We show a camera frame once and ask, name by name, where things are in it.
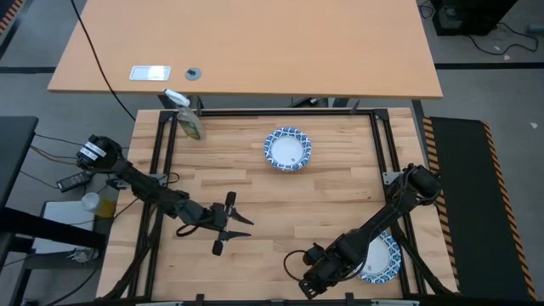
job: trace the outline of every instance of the wooden tabletop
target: wooden tabletop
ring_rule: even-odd
[[[414,0],[88,0],[82,19],[119,93],[442,97]],[[108,91],[79,24],[48,89]]]
[[[150,168],[158,113],[139,112],[128,154],[129,161],[145,173]],[[423,163],[410,109],[389,109],[389,115],[400,164]],[[238,211],[255,225],[231,221],[229,230],[252,236],[227,242],[223,255],[217,257],[211,252],[217,233],[199,229],[193,235],[178,238],[174,232],[183,223],[166,217],[153,298],[193,300],[197,293],[204,293],[206,299],[216,300],[305,299],[297,282],[283,270],[284,256],[292,250],[308,249],[312,242],[328,246],[341,233],[361,226],[384,205],[370,120],[367,116],[244,116],[202,120],[207,129],[205,141],[188,139],[178,128],[172,171],[181,179],[170,187],[190,192],[190,197],[205,207],[212,201],[224,202],[226,193],[235,191]],[[310,163],[296,173],[281,173],[264,158],[264,139],[283,126],[296,126],[312,140]],[[166,147],[167,131],[168,127],[162,148]],[[117,211],[132,200],[130,192],[122,191]],[[113,224],[98,296],[113,287],[133,257],[142,208],[139,204],[130,207]],[[455,290],[436,209],[418,207],[411,216],[420,254],[440,280]],[[308,268],[299,256],[293,256],[287,264],[295,275],[302,275]],[[411,265],[407,267],[415,291]],[[386,285],[352,279],[317,298],[344,298],[345,292],[353,292],[357,298],[401,297],[397,277]]]

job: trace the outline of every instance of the desk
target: desk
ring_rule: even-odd
[[[423,163],[410,109],[389,109],[388,113],[400,165]],[[142,110],[134,127],[128,160],[144,173],[150,169],[158,116],[157,110]],[[211,201],[223,202],[228,191],[237,192],[238,211],[255,225],[232,222],[229,229],[249,232],[252,237],[227,242],[223,255],[216,257],[211,248],[217,234],[199,229],[178,238],[174,231],[181,221],[164,218],[153,300],[194,300],[197,293],[204,293],[206,300],[305,299],[297,282],[282,268],[286,253],[307,249],[314,241],[326,246],[340,233],[359,227],[384,205],[370,119],[217,116],[203,117],[202,121],[207,129],[204,142],[188,139],[179,129],[172,172],[181,178],[170,187],[190,192],[191,198],[204,206]],[[277,127],[292,125],[312,139],[313,154],[301,171],[280,173],[264,159],[263,141]],[[384,127],[378,127],[385,147]],[[387,149],[384,151],[388,161]],[[123,191],[117,210],[132,200],[133,195]],[[133,205],[113,224],[97,296],[106,294],[129,265],[141,210],[141,205]],[[445,286],[455,291],[436,208],[418,207],[411,216],[422,258]],[[300,258],[290,258],[288,264],[295,275],[307,269]],[[411,290],[415,291],[411,265],[407,263],[406,267]],[[344,298],[345,292],[353,292],[356,298],[401,297],[396,278],[387,285],[353,279],[317,298]]]
[[[82,20],[118,93],[442,97],[415,1],[89,0]],[[134,82],[135,65],[172,73]],[[108,92],[79,24],[48,90]]]

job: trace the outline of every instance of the blue and white plate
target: blue and white plate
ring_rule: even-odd
[[[276,169],[297,171],[306,166],[312,155],[312,143],[298,128],[281,127],[264,141],[264,156]]]
[[[399,245],[388,232],[384,231],[371,242],[366,256],[365,267],[359,272],[358,276],[363,281],[372,284],[385,284],[399,273],[399,269]]]

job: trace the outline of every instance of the black metal frame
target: black metal frame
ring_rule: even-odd
[[[382,185],[384,188],[384,194],[385,194],[385,183],[383,182],[383,176],[382,173],[387,172],[386,163],[385,163],[385,156],[383,154],[383,146],[382,141],[380,138],[380,132],[379,127],[377,125],[378,119],[380,119],[383,122],[385,136],[387,140],[387,146],[389,151],[389,156],[391,158],[391,162],[394,168],[394,171],[400,171],[400,165],[399,160],[397,157],[397,152],[394,146],[394,140],[393,140],[393,132],[391,129],[391,125],[389,122],[389,116],[387,110],[350,110],[350,109],[277,109],[277,110],[202,110],[200,109],[199,112],[201,113],[201,116],[368,116],[370,123],[371,123],[371,129],[372,129],[372,137],[374,138],[374,145],[376,148],[377,153],[377,161],[378,166],[380,169],[380,177],[382,178]],[[161,151],[161,143],[162,143],[162,135],[164,127],[166,126],[166,122],[170,121],[170,134],[168,137],[167,142],[167,154],[165,158],[165,164],[164,164],[164,173],[169,173],[170,168],[172,165],[172,158],[173,158],[173,147],[175,145],[175,138],[176,138],[176,129],[178,124],[176,124],[176,111],[170,111],[170,110],[164,110],[161,111],[161,114],[159,115],[158,119],[158,127],[156,132],[156,139],[155,139],[155,147],[153,150],[153,156],[151,158],[151,166],[150,166],[150,173],[156,173],[159,154]],[[162,223],[162,217],[163,215],[161,213],[158,213],[156,215],[156,221],[160,224]],[[417,245],[415,242],[415,235],[413,231],[413,227],[411,224],[410,216],[407,216],[404,219],[405,222],[405,232],[406,232],[406,238],[410,242],[411,246],[413,246],[415,249],[417,249]],[[137,239],[137,246],[136,246],[136,252],[135,254],[139,253],[139,250],[143,247],[145,237],[147,236],[147,229],[149,228],[150,224],[150,205],[145,204],[144,210],[142,212],[142,218],[139,228],[139,235]],[[147,270],[147,276],[145,279],[145,291],[144,296],[136,297],[136,288],[138,286],[139,282],[139,273],[137,273],[132,281],[130,282],[128,293],[127,293],[127,299],[126,302],[130,303],[131,299],[134,298],[144,298],[146,300],[151,300],[152,292],[153,292],[153,282],[155,279],[155,271],[156,271],[156,261],[157,261],[157,253],[158,253],[158,247],[159,247],[160,239],[157,240],[154,246],[152,246],[150,251],[150,260]],[[416,273],[416,284],[418,288],[418,292],[425,294],[425,283],[422,278],[422,275],[419,273],[417,267],[414,265],[414,271]],[[407,297],[408,295],[412,294],[410,290],[410,284],[408,282],[408,278],[406,276],[406,267],[405,267],[405,261],[402,260],[401,262],[401,270],[399,272],[400,277],[400,286],[401,291],[403,294],[403,297]],[[184,301],[184,304],[194,304],[194,305],[202,305],[203,303],[203,295],[198,295],[196,297],[196,300],[194,302],[191,301]],[[346,302],[353,302],[353,303],[363,303],[368,304],[371,300],[368,299],[359,299],[355,300],[353,298],[353,293],[347,292],[346,293],[346,299],[345,300],[317,300],[317,301],[307,301],[307,300],[300,300],[300,301],[294,301],[289,300],[289,304],[299,304],[299,305],[345,305]],[[247,305],[262,305],[263,303],[266,303],[270,305],[271,303],[283,303],[283,301],[236,301],[236,302],[229,302],[229,301],[206,301],[207,304],[213,303],[217,305],[223,305],[223,304],[247,304]]]

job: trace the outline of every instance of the light wood desk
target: light wood desk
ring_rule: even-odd
[[[157,129],[156,110],[138,114],[128,160],[147,173]],[[401,166],[423,163],[410,109],[389,109]],[[175,236],[183,223],[164,218],[156,264],[154,300],[305,299],[296,281],[282,267],[284,256],[308,249],[312,242],[326,247],[341,233],[361,226],[384,205],[370,120],[363,116],[253,116],[203,117],[207,140],[188,139],[179,128],[172,172],[181,179],[172,189],[190,192],[208,206],[237,193],[236,206],[255,225],[229,223],[229,230],[251,233],[225,243],[223,255],[212,255],[217,234],[199,229],[185,238]],[[310,163],[296,173],[281,173],[263,155],[266,136],[283,126],[301,128],[312,140]],[[383,126],[382,143],[386,145]],[[166,146],[167,131],[162,148]],[[388,167],[389,157],[386,151]],[[162,150],[161,161],[164,162]],[[133,200],[120,194],[117,210]],[[112,226],[97,296],[107,293],[133,258],[142,206],[135,204]],[[436,208],[418,207],[412,214],[418,249],[445,286],[456,290]],[[411,264],[406,260],[412,291]],[[295,275],[308,267],[293,256],[287,262]],[[353,279],[331,287],[317,298],[400,298],[400,281],[370,285]]]
[[[88,0],[82,19],[118,93],[442,97],[414,0]],[[108,92],[79,24],[48,89]]]

